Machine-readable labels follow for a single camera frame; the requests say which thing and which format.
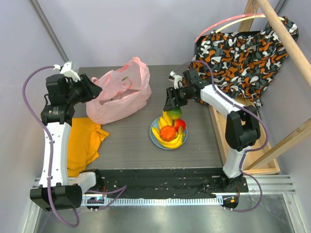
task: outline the white wall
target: white wall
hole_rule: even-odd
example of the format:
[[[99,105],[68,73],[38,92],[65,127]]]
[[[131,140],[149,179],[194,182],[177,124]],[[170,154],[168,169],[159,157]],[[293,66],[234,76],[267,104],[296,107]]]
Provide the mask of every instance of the white wall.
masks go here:
[[[40,0],[67,56],[82,67],[191,60],[194,38],[212,24],[243,14],[247,0]],[[275,5],[277,0],[270,0]],[[258,19],[253,29],[262,29]],[[234,32],[238,24],[228,31]]]
[[[22,85],[35,69],[60,63],[53,44],[26,0],[0,7],[0,227],[17,233],[30,204],[29,191],[43,165],[44,136],[22,99]],[[44,106],[43,72],[29,83],[27,96],[39,114]]]
[[[281,15],[288,16],[299,29],[298,45],[311,62],[311,1],[290,0]],[[288,57],[262,96],[261,113],[276,144],[311,117],[311,90]],[[311,137],[279,157],[281,170],[290,174],[303,203],[304,217],[311,225]]]

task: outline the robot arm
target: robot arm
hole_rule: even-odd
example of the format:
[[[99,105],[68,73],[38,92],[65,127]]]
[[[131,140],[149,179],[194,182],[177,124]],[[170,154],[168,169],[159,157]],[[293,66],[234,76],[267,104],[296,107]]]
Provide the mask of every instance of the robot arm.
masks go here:
[[[55,67],[60,70],[60,74],[46,79],[50,104],[44,107],[41,119],[53,139],[51,187],[55,208],[60,210],[80,207],[82,195],[87,190],[96,187],[101,191],[103,187],[98,170],[84,171],[72,181],[69,181],[67,173],[67,146],[74,106],[96,98],[102,89],[93,84],[85,74],[79,76],[73,70],[71,62],[65,63],[63,67]],[[30,198],[46,211],[51,210],[47,195],[50,152],[50,140],[45,132],[44,163],[39,188],[30,191]]]
[[[187,87],[183,88],[176,88],[178,87],[176,83],[180,81],[181,76],[174,73],[170,75],[171,80],[175,81],[177,79],[178,81],[174,82],[175,88],[167,88],[167,99],[163,110],[169,111],[184,106],[189,99],[199,97],[222,114],[226,118],[225,138],[229,145],[229,154],[223,171],[228,181],[227,183],[230,183],[230,180],[237,180],[242,176],[239,165],[244,152],[250,149],[256,140],[260,138],[258,121],[221,98],[213,89],[212,84],[208,80],[202,80],[195,69],[187,70],[183,73],[188,84]],[[247,108],[257,115],[255,107],[245,107],[234,100],[232,101],[236,105]]]

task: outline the camouflage bag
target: camouflage bag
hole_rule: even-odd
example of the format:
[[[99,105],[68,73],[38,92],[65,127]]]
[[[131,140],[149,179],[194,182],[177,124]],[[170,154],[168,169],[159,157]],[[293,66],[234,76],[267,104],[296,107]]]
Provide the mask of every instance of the camouflage bag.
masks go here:
[[[284,17],[283,22],[293,39],[298,39],[296,24]],[[261,107],[261,94],[281,68],[288,53],[273,28],[245,33],[216,33],[202,36],[197,42],[193,60],[208,63],[218,87],[232,98],[241,96],[257,107]],[[189,68],[196,68],[199,75],[209,78],[209,70],[199,62]]]

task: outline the wooden stand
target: wooden stand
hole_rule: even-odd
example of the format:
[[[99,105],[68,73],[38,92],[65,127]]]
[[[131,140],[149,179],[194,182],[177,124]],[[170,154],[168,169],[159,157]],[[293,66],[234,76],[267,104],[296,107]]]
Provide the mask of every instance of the wooden stand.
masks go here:
[[[258,6],[262,9],[266,15],[270,25],[275,30],[280,41],[288,52],[289,56],[292,57],[295,65],[299,72],[306,80],[307,84],[311,88],[311,65],[307,58],[304,56],[292,36],[289,34],[283,23],[278,18],[274,9],[271,7],[268,0],[248,0],[244,14],[256,13]],[[253,21],[247,20],[240,24],[239,31],[249,31]],[[236,101],[244,104],[253,104],[248,100],[242,98],[236,98]],[[228,155],[229,145],[225,140],[225,118],[218,113],[213,107],[209,107],[213,125],[216,132],[218,146],[220,149],[221,157],[225,163]],[[253,148],[258,148],[263,145],[265,141],[265,133],[260,126],[261,138],[256,142]],[[271,148],[268,144],[264,149],[251,152],[248,154],[244,163],[245,172],[250,174],[276,174],[280,172],[280,168],[276,162],[276,158],[282,153],[286,152],[290,148],[294,147],[307,137],[311,135],[311,118],[289,134],[286,138],[280,141],[275,147]]]

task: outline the wooden table surface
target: wooden table surface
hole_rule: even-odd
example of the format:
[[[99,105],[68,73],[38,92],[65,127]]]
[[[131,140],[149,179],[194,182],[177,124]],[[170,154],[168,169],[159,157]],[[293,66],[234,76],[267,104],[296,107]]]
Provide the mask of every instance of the wooden table surface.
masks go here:
[[[172,86],[169,73],[177,66],[149,66],[152,95],[138,112],[102,126],[110,136],[102,142],[100,157],[87,168],[173,168],[220,167],[222,162],[208,106],[189,101],[182,107],[182,118],[188,128],[188,138],[179,149],[163,150],[150,139],[151,123],[162,115],[166,88]],[[79,73],[100,78],[118,67],[82,67]],[[75,106],[74,117],[87,117],[86,105]]]

